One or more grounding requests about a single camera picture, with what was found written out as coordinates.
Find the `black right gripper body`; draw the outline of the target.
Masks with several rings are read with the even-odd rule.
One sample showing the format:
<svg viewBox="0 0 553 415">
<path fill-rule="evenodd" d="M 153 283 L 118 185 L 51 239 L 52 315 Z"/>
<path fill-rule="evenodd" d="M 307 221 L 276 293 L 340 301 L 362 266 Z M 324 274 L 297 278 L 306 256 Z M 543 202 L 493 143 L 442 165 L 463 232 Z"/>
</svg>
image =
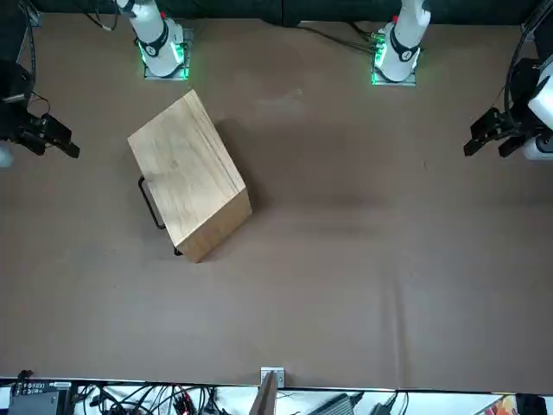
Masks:
<svg viewBox="0 0 553 415">
<path fill-rule="evenodd" d="M 17 144 L 45 145 L 43 129 L 43 119 L 32 114 L 10 117 L 6 122 L 6 139 Z"/>
</svg>

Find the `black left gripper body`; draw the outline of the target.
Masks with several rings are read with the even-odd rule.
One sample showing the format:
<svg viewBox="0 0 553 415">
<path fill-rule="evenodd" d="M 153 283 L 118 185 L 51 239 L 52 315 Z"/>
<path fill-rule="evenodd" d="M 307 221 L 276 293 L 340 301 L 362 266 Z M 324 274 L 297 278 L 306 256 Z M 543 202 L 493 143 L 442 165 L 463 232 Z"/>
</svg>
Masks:
<svg viewBox="0 0 553 415">
<path fill-rule="evenodd" d="M 520 136 L 531 139 L 538 134 L 538 121 L 529 107 L 513 107 L 503 112 L 501 117 L 503 139 Z"/>
</svg>

